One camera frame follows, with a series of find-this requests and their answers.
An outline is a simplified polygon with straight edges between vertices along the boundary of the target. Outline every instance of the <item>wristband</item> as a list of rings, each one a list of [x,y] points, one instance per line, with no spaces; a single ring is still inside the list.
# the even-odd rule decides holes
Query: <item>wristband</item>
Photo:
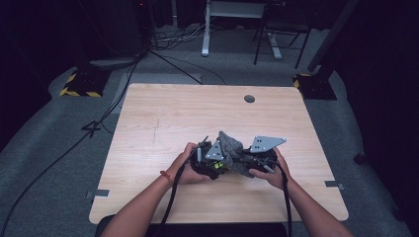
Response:
[[[167,178],[167,180],[169,181],[170,187],[172,187],[172,188],[173,188],[173,181],[170,179],[170,175],[168,175],[168,174],[166,173],[166,171],[160,171],[160,175],[162,175],[162,176],[166,177],[166,178]]]

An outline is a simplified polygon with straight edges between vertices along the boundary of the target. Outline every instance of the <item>person's right hand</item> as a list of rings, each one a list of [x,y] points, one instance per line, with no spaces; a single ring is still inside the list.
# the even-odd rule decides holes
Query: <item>person's right hand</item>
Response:
[[[275,150],[275,153],[277,153],[278,161],[280,162],[281,167],[283,168],[283,170],[287,174],[288,180],[292,181],[293,178],[290,175],[290,170],[288,168],[286,160],[284,159],[284,156],[281,155],[281,152],[278,150],[277,147],[275,147],[274,150]],[[261,172],[261,171],[255,170],[255,169],[250,169],[249,173],[254,175],[256,178],[268,181],[268,183],[270,185],[272,185],[273,187],[276,187],[280,190],[284,189],[283,176],[282,176],[281,170],[280,170],[280,168],[278,168],[278,166],[275,166],[275,174],[264,173],[264,172]]]

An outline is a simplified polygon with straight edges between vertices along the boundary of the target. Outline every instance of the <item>white table frame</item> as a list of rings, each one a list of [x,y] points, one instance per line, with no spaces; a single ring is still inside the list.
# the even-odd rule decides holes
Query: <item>white table frame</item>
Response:
[[[210,55],[210,17],[239,17],[239,18],[262,18],[265,4],[244,2],[219,2],[207,0],[206,30],[204,34],[202,56]],[[268,34],[268,40],[276,59],[281,59],[275,34]]]

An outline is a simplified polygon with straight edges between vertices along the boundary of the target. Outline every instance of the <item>black cable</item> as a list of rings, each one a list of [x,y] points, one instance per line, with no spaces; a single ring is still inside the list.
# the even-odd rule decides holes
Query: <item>black cable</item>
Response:
[[[205,71],[207,71],[207,72],[210,72],[210,73],[214,74],[215,76],[217,76],[219,79],[221,79],[221,81],[222,81],[222,83],[224,83],[224,85],[227,85],[227,83],[225,83],[224,79],[223,79],[220,75],[218,75],[217,73],[215,73],[215,72],[213,72],[213,71],[211,71],[211,70],[209,70],[209,69],[206,69],[206,68],[201,67],[201,66],[199,66],[199,65],[197,65],[197,64],[191,63],[191,62],[189,62],[189,61],[185,61],[185,60],[182,60],[182,59],[177,59],[177,58],[174,58],[174,57],[171,57],[171,56],[164,56],[164,55],[161,55],[161,56],[162,56],[162,57],[167,57],[167,58],[170,58],[170,59],[173,59],[173,60],[177,60],[177,61],[185,62],[185,63],[188,63],[188,64],[190,64],[190,65],[193,65],[193,66],[196,66],[196,67],[202,68],[203,70],[205,70]]]
[[[102,115],[101,119],[99,120],[99,122],[95,122],[92,129],[90,129],[89,131],[87,131],[77,142],[75,142],[69,149],[67,149],[61,156],[59,156],[54,162],[52,162],[49,166],[47,166],[40,174],[38,174],[32,181],[31,183],[24,189],[24,191],[19,195],[19,197],[15,200],[15,202],[13,203],[12,207],[10,208],[6,219],[4,220],[3,223],[3,227],[0,233],[0,237],[4,237],[4,234],[6,232],[6,228],[7,228],[7,224],[9,223],[10,217],[12,216],[13,211],[15,210],[16,206],[18,205],[18,203],[21,201],[21,199],[23,198],[23,196],[26,194],[26,192],[51,168],[53,167],[56,163],[58,163],[60,160],[62,160],[62,158],[64,158],[68,153],[70,153],[78,144],[80,144],[80,142],[82,142],[84,140],[84,138],[86,138],[93,130],[95,130],[95,128],[102,123],[102,121],[115,109],[115,107],[117,106],[117,104],[121,101],[124,93],[126,92],[126,88],[129,85],[129,81],[130,78],[132,76],[132,72],[135,69],[136,65],[138,64],[139,61],[136,62],[136,64],[132,67],[130,74],[127,78],[127,82],[126,82],[126,86],[124,87],[123,91],[121,92],[119,98],[113,102],[111,104],[111,106],[107,109],[107,111]]]
[[[152,51],[151,49],[149,49],[148,51],[150,51],[152,54],[160,57],[162,60],[164,60],[165,62],[169,63],[170,65],[172,65],[173,67],[175,67],[176,69],[178,69],[179,71],[185,73],[185,75],[191,77],[194,81],[198,82],[198,84],[203,85],[202,82],[200,82],[198,79],[196,79],[195,77],[193,77],[191,74],[189,74],[188,72],[186,72],[185,70],[179,68],[178,66],[176,66],[175,64],[173,64],[172,62],[170,62],[169,60],[167,60],[166,58],[164,58],[163,56],[155,53],[154,51]]]
[[[284,197],[285,197],[286,205],[287,205],[287,216],[288,216],[288,225],[289,225],[288,236],[292,237],[293,236],[293,218],[291,214],[291,204],[290,204],[290,195],[288,191],[287,173],[284,171],[283,167],[281,167],[280,163],[276,163],[276,165],[278,166],[278,168],[280,168],[281,175],[283,176]]]
[[[191,154],[188,156],[188,158],[184,161],[181,167],[179,167],[179,170],[176,172],[175,179],[173,181],[173,187],[172,187],[172,194],[170,195],[169,203],[167,204],[166,212],[164,213],[163,219],[160,222],[160,225],[158,226],[156,232],[154,232],[153,237],[157,237],[160,235],[160,232],[163,230],[164,224],[166,223],[167,218],[169,217],[170,209],[172,208],[173,201],[175,200],[176,191],[178,189],[179,180],[181,179],[182,173],[185,170],[186,164],[188,164],[189,160],[191,159],[191,156],[197,151],[197,148],[193,149]]]

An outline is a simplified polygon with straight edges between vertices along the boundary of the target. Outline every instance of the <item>wooden table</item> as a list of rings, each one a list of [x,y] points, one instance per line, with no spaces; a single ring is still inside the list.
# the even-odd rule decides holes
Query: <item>wooden table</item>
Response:
[[[254,103],[244,101],[246,95]],[[284,137],[279,149],[293,177],[339,220],[348,211],[313,124],[295,88],[132,84],[115,131],[90,220],[117,213],[167,169],[189,142],[212,142],[223,130],[248,148],[256,135]],[[170,191],[152,220],[161,221]],[[232,171],[215,181],[179,186],[168,223],[286,221],[282,191]],[[300,220],[293,208],[293,220]]]

